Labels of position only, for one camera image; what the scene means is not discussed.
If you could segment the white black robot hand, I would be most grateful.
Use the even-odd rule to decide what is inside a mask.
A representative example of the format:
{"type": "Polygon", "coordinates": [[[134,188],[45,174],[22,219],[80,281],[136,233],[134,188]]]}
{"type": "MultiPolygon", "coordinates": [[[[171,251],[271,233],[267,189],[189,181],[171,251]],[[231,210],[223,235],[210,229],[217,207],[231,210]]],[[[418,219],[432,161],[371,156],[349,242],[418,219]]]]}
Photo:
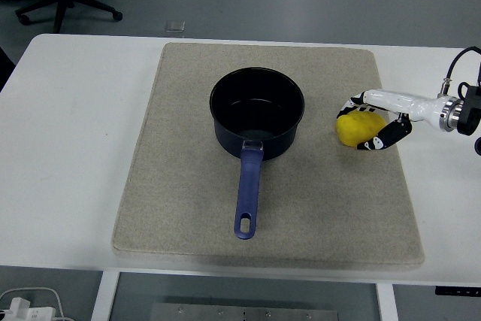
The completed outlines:
{"type": "Polygon", "coordinates": [[[384,150],[407,137],[412,123],[425,121],[446,131],[448,96],[420,98],[382,89],[351,97],[337,115],[335,130],[342,144],[357,150],[384,150]]]}

